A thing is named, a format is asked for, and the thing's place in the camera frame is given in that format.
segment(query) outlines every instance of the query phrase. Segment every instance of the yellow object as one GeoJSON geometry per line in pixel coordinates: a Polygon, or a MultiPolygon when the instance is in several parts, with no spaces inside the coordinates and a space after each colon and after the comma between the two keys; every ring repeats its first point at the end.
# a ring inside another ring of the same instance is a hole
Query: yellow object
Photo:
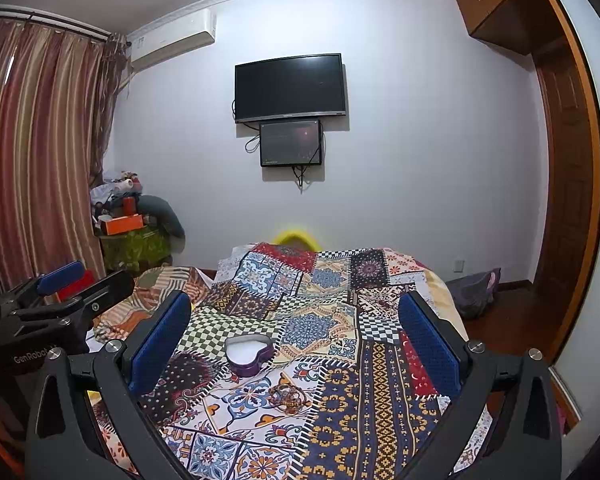
{"type": "Polygon", "coordinates": [[[100,392],[92,392],[91,390],[87,390],[87,394],[89,396],[89,400],[91,401],[92,406],[97,402],[100,402],[100,399],[102,398],[100,396],[100,392]]]}
{"type": "Polygon", "coordinates": [[[322,250],[322,247],[320,247],[315,238],[299,229],[283,231],[271,243],[274,245],[286,245],[303,251],[314,251],[316,253],[322,250]]]}

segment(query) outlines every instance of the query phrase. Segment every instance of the air conditioner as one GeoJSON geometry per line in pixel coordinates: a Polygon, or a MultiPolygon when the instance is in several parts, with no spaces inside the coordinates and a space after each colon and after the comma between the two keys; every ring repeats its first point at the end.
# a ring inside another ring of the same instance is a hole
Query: air conditioner
{"type": "Polygon", "coordinates": [[[216,15],[209,9],[192,12],[137,38],[131,46],[131,66],[140,72],[215,41],[216,15]]]}

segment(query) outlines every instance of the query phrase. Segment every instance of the screw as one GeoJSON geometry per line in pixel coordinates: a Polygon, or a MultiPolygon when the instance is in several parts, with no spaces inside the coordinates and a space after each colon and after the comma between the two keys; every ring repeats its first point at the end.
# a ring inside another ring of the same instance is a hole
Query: screw
{"type": "Polygon", "coordinates": [[[529,357],[531,357],[534,361],[539,361],[540,359],[542,359],[542,352],[539,351],[537,348],[530,348],[529,357]]]}
{"type": "Polygon", "coordinates": [[[469,350],[474,354],[481,354],[484,352],[484,343],[482,341],[478,341],[477,339],[471,339],[467,343],[469,345],[469,350]]]}
{"type": "Polygon", "coordinates": [[[49,352],[46,353],[46,358],[47,359],[58,359],[61,355],[62,355],[62,349],[58,348],[56,346],[55,348],[52,348],[51,350],[49,350],[49,352]]]}
{"type": "Polygon", "coordinates": [[[120,339],[112,339],[106,345],[104,345],[104,349],[110,354],[115,354],[118,350],[122,348],[122,341],[120,339]]]}

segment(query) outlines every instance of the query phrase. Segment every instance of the patterned quilt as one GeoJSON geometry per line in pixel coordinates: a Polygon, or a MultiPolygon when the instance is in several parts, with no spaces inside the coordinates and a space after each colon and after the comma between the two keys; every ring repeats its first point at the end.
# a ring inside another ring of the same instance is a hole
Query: patterned quilt
{"type": "Polygon", "coordinates": [[[126,339],[143,319],[151,317],[172,290],[187,293],[196,304],[208,293],[200,274],[193,267],[155,267],[136,278],[134,291],[128,298],[96,318],[93,334],[100,343],[126,339]]]}
{"type": "MultiPolygon", "coordinates": [[[[236,248],[141,406],[194,478],[393,479],[449,402],[397,318],[408,290],[436,310],[427,272],[391,249],[236,248]],[[224,355],[225,338],[245,333],[269,335],[276,350],[252,378],[233,375],[224,355]],[[281,384],[302,389],[299,412],[272,404],[281,384]]],[[[133,471],[101,403],[95,411],[114,459],[133,471]]],[[[485,410],[456,471],[490,423],[485,410]]]]}

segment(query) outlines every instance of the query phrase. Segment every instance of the orange object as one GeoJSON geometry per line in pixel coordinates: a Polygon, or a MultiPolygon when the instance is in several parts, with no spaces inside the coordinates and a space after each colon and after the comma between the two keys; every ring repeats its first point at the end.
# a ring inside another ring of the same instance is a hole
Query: orange object
{"type": "Polygon", "coordinates": [[[107,235],[126,233],[144,227],[142,215],[121,216],[102,223],[107,235]]]}
{"type": "Polygon", "coordinates": [[[131,216],[136,214],[136,199],[132,196],[125,196],[122,199],[122,209],[125,215],[131,216]]]}

